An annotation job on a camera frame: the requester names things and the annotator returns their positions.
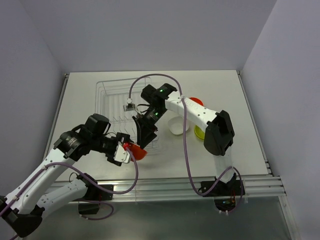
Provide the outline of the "orange bowl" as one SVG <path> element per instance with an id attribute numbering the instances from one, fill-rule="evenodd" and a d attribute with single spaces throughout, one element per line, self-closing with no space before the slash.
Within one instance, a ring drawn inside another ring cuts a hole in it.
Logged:
<path id="1" fill-rule="evenodd" d="M 132 142 L 126 142 L 123 145 L 125 150 L 130 150 L 137 161 L 142 160 L 148 152 Z"/>
<path id="2" fill-rule="evenodd" d="M 198 99 L 196 97 L 190 97 L 189 99 L 194 101 L 195 103 L 201 105 L 201 106 L 204 106 L 204 103 L 200 99 Z"/>

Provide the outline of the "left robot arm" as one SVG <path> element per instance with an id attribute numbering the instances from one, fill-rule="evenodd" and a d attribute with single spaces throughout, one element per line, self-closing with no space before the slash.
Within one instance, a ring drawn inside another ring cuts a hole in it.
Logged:
<path id="1" fill-rule="evenodd" d="M 71 201 L 100 206 L 102 192 L 116 194 L 73 166 L 91 151 L 105 154 L 117 166 L 137 161 L 130 136 L 118 132 L 108 137 L 110 126 L 105 116 L 90 115 L 84 124 L 62 133 L 36 170 L 15 190 L 1 196 L 0 216 L 17 237 L 27 237 L 46 217 Z"/>

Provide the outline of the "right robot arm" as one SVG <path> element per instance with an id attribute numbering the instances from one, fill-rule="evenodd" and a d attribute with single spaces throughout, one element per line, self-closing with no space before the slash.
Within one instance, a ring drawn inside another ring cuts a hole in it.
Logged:
<path id="1" fill-rule="evenodd" d="M 224 156 L 233 144 L 235 131 L 228 112 L 216 112 L 208 109 L 165 83 L 159 88 L 147 85 L 141 92 L 141 98 L 148 103 L 146 112 L 137 112 L 133 120 L 137 130 L 137 144 L 145 148 L 156 138 L 156 123 L 167 112 L 171 111 L 183 117 L 182 135 L 185 164 L 190 183 L 193 184 L 186 139 L 187 121 L 192 122 L 204 132 L 204 148 L 214 156 Z"/>

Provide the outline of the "white square bowl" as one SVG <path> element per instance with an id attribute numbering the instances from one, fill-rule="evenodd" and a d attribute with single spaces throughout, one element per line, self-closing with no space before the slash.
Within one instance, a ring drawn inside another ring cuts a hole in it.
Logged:
<path id="1" fill-rule="evenodd" d="M 175 116 L 168 120 L 167 122 L 169 131 L 175 135 L 182 135 L 184 132 L 184 118 L 181 116 Z"/>

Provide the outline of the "green bowl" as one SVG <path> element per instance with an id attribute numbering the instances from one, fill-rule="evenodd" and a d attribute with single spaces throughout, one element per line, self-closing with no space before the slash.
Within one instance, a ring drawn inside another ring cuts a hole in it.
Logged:
<path id="1" fill-rule="evenodd" d="M 201 130 L 200 127 L 198 127 L 197 125 L 194 126 L 194 134 L 196 135 L 197 138 L 199 138 L 200 140 L 204 140 L 205 139 L 205 132 Z"/>

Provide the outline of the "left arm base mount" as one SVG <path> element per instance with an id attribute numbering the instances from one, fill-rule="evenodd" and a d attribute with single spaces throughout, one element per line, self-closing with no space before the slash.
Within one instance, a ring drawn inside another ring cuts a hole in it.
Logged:
<path id="1" fill-rule="evenodd" d="M 113 199 L 113 194 L 91 185 L 82 199 L 89 201 L 110 201 Z"/>

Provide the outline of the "black box under rail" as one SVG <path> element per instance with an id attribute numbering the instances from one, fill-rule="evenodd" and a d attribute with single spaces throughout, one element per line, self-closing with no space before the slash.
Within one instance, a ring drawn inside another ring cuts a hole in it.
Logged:
<path id="1" fill-rule="evenodd" d="M 100 205 L 98 203 L 80 203 L 77 209 L 80 215 L 96 215 L 100 210 Z"/>

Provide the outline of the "aluminium rail front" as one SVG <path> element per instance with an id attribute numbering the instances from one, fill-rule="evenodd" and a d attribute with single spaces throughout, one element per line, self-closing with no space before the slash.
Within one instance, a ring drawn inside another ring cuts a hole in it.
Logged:
<path id="1" fill-rule="evenodd" d="M 283 197 L 287 193 L 281 178 L 266 175 L 243 177 L 244 198 Z M 183 200 L 204 200 L 197 195 L 189 182 L 189 178 L 155 178 L 139 179 L 135 188 L 126 194 L 112 197 L 114 203 L 124 202 L 162 202 Z"/>

